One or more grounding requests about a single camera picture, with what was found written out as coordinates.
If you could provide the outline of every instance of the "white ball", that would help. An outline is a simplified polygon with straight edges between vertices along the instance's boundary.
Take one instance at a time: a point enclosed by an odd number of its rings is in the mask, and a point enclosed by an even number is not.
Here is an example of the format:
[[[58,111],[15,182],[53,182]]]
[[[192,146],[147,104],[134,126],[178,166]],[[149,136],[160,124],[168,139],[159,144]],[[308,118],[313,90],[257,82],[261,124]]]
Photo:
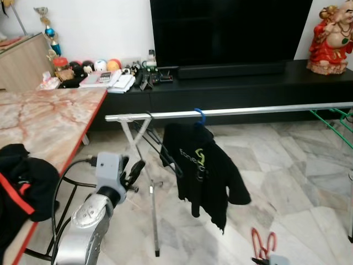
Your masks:
[[[94,63],[94,69],[96,71],[106,71],[106,61],[104,60],[98,60]]]

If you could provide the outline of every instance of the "floor tile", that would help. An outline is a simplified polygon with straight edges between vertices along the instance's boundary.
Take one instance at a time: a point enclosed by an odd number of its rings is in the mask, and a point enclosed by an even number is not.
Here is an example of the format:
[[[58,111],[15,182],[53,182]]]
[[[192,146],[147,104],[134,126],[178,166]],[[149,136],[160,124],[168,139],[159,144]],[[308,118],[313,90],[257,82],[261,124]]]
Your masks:
[[[334,123],[346,137],[353,137],[337,121]],[[154,255],[150,182],[148,175],[142,173],[136,182],[139,192],[128,192],[126,201],[115,209],[102,243],[101,262],[253,264],[251,228],[256,227],[262,237],[270,231],[277,233],[276,252],[289,258],[291,264],[350,264],[353,249],[346,239],[350,195],[346,173],[353,167],[353,152],[337,135],[320,121],[221,125],[210,129],[219,146],[238,166],[252,202],[228,205],[227,225],[222,234],[202,208],[200,217],[192,216],[191,203],[178,198],[173,171],[164,168],[159,154],[141,140],[138,146],[149,176],[155,182],[163,181],[163,186],[155,189],[161,256]],[[157,131],[163,135],[163,129]],[[93,132],[88,136],[90,144],[81,146],[75,159],[100,151],[127,154],[127,172],[139,159],[121,130]],[[73,167],[67,177],[97,182],[95,169],[84,163]],[[62,183],[57,222],[71,190],[70,184]],[[93,190],[77,189],[67,217]],[[38,225],[29,247],[43,251],[50,239],[51,222],[47,220]],[[26,255],[23,261],[28,265],[42,264]]]
[[[353,261],[353,246],[346,237],[341,222],[333,209],[317,207],[311,212],[324,234],[331,251],[339,265],[351,264]]]
[[[275,251],[275,254],[287,257],[290,260],[291,264],[330,265],[329,263],[327,263],[328,261],[326,261],[324,257],[319,257],[305,244],[303,244],[296,237],[296,235],[290,233],[279,222],[274,221],[272,223],[270,231],[274,232],[277,236],[277,249]]]
[[[289,214],[277,220],[287,231],[295,235],[301,243],[312,250],[325,263],[336,264],[336,259],[330,246],[310,210]]]

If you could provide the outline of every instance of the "book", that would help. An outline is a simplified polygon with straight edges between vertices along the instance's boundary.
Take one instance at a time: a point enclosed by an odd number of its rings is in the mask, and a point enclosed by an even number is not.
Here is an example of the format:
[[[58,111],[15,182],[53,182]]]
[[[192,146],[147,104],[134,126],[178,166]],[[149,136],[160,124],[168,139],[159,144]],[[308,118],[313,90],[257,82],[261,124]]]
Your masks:
[[[110,80],[107,82],[100,82],[99,78],[102,73],[108,73],[109,71],[104,72],[92,72],[88,77],[86,77],[80,84],[79,87],[86,88],[86,87],[112,87],[116,81],[121,76],[121,70],[111,71]]]
[[[108,88],[108,93],[123,94],[132,87],[134,82],[135,82],[134,76],[122,75],[112,87]]]

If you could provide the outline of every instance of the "red stripe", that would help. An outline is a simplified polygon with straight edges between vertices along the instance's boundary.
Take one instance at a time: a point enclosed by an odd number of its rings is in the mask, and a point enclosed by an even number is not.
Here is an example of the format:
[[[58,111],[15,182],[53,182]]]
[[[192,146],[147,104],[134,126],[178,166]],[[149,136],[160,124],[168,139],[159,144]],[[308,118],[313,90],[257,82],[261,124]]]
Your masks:
[[[22,187],[20,188],[20,194],[23,195],[24,192],[26,191],[26,189],[28,189],[29,187],[31,187],[31,184],[24,183],[24,184],[22,185]]]
[[[11,199],[17,203],[27,214],[34,213],[34,209],[31,205],[26,203],[20,195],[18,195],[17,191],[11,186],[11,184],[7,181],[7,179],[0,173],[0,184],[4,187],[7,191]]]
[[[24,240],[21,249],[20,249],[19,252],[17,253],[17,256],[16,256],[14,262],[12,263],[12,265],[17,265],[17,264],[20,262],[22,253],[25,251],[26,246],[28,245],[29,240],[31,239],[31,237],[32,237],[32,235],[33,235],[33,233],[34,233],[34,231],[35,231],[35,229],[36,229],[36,227],[37,227],[37,224],[38,224],[37,222],[34,222],[34,223],[32,224],[32,226],[31,226],[31,228],[30,228],[30,230],[29,230],[29,232],[28,232],[28,234],[27,234],[27,237],[26,237],[26,239]]]

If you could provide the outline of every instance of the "soundbar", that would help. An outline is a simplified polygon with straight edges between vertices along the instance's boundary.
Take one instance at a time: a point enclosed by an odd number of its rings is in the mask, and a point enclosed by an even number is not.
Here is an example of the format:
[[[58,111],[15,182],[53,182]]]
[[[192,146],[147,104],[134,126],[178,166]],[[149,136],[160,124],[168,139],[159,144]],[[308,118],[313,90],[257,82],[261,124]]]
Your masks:
[[[226,77],[226,76],[252,76],[284,73],[285,62],[255,63],[247,65],[194,65],[180,66],[179,79]]]

